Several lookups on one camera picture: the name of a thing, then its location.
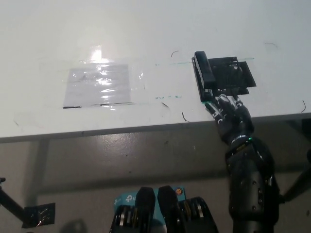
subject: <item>white table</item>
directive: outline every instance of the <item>white table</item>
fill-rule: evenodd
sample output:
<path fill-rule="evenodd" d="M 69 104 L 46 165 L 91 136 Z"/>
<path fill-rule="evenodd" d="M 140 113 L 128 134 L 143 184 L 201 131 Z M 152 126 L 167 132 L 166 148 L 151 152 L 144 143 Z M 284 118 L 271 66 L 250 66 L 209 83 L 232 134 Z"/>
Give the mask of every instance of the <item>white table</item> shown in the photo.
<path fill-rule="evenodd" d="M 310 8 L 308 0 L 2 2 L 0 141 L 212 121 L 191 64 L 198 50 L 247 61 L 257 87 L 241 99 L 252 117 L 309 117 Z M 134 104 L 63 109 L 70 69 L 95 46 L 143 72 L 129 77 Z"/>

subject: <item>gray floor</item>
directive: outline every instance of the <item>gray floor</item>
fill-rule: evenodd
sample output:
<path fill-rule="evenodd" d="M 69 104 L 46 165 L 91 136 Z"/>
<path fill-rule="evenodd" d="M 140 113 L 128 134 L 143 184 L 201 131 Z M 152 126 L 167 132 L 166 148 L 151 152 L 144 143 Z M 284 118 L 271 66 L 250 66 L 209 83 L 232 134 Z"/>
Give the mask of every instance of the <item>gray floor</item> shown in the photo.
<path fill-rule="evenodd" d="M 256 135 L 270 147 L 285 191 L 307 164 L 310 143 L 281 122 L 256 124 Z M 109 232 L 116 196 L 165 184 L 203 197 L 219 231 L 231 232 L 225 149 L 214 126 L 1 144 L 2 188 L 21 205 L 56 202 L 56 223 L 22 230 L 1 207 L 0 232 L 74 233 L 66 226 L 76 221 L 84 233 Z M 311 191 L 281 206 L 276 232 L 311 232 L 310 197 Z"/>

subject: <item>plastic sheet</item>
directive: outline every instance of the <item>plastic sheet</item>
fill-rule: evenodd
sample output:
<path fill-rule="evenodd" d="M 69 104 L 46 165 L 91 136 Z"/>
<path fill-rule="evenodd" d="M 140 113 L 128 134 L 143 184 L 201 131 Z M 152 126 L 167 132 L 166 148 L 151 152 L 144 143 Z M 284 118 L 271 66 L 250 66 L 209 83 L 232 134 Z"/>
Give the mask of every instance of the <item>plastic sheet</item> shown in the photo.
<path fill-rule="evenodd" d="M 64 108 L 130 102 L 128 64 L 102 58 L 101 46 L 69 71 Z"/>

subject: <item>black electronic device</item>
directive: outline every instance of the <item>black electronic device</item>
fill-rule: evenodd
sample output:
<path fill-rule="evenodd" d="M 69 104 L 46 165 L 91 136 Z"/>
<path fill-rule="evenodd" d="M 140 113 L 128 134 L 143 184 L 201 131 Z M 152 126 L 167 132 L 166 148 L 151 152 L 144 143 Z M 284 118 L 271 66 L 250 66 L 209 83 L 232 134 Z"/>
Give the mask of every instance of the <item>black electronic device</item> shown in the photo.
<path fill-rule="evenodd" d="M 247 62 L 237 57 L 208 59 L 204 51 L 197 51 L 192 63 L 202 102 L 221 94 L 249 94 L 247 88 L 256 86 Z"/>

